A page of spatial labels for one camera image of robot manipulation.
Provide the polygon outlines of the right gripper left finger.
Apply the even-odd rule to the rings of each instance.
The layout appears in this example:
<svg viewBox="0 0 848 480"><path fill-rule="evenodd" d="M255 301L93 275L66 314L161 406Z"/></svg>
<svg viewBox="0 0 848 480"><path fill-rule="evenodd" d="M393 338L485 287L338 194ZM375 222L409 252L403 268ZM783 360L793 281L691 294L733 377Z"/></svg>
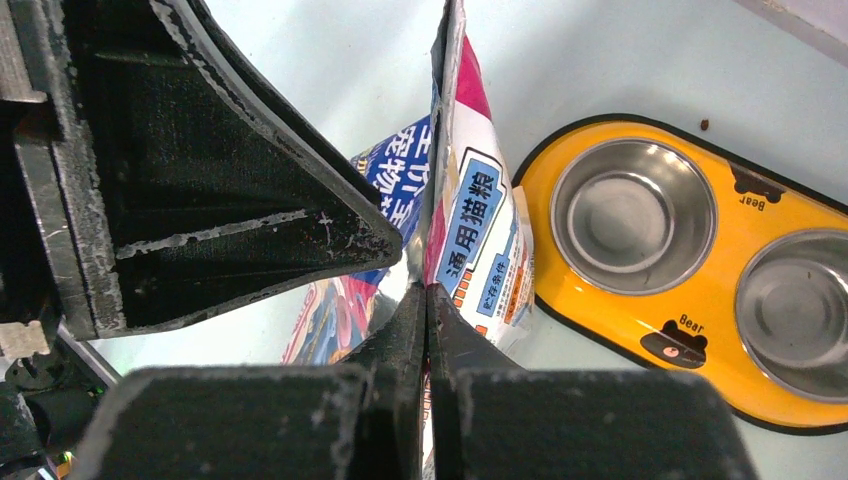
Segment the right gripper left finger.
<svg viewBox="0 0 848 480"><path fill-rule="evenodd" d="M424 288L340 362L135 371L104 396L75 479L414 479Z"/></svg>

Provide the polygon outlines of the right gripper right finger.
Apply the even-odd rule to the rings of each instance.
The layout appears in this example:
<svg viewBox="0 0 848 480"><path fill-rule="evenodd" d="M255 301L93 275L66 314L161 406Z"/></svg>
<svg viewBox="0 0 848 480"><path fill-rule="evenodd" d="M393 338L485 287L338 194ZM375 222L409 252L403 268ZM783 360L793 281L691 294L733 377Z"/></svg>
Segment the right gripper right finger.
<svg viewBox="0 0 848 480"><path fill-rule="evenodd" d="M703 378L661 370L531 371L427 289L439 479L753 479Z"/></svg>

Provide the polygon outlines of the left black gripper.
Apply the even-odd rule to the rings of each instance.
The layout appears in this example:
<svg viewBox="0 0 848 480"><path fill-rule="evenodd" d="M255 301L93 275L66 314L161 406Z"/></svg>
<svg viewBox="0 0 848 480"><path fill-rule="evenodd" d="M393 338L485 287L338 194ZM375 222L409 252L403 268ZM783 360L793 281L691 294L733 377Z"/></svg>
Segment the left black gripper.
<svg viewBox="0 0 848 480"><path fill-rule="evenodd" d="M378 203L204 2L2 2L3 359L389 266Z"/></svg>

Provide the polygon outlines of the cat food bag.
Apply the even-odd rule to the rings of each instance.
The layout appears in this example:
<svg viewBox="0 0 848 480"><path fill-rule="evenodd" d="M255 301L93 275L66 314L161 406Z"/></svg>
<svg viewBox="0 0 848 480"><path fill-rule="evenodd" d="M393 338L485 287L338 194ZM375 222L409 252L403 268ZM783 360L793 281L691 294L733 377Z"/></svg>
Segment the cat food bag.
<svg viewBox="0 0 848 480"><path fill-rule="evenodd" d="M378 190L402 257L312 283L286 364L339 361L388 320L416 281L442 286L461 317L502 351L529 332L532 229L498 145L462 2L446 3L431 58L430 112L351 161Z"/></svg>

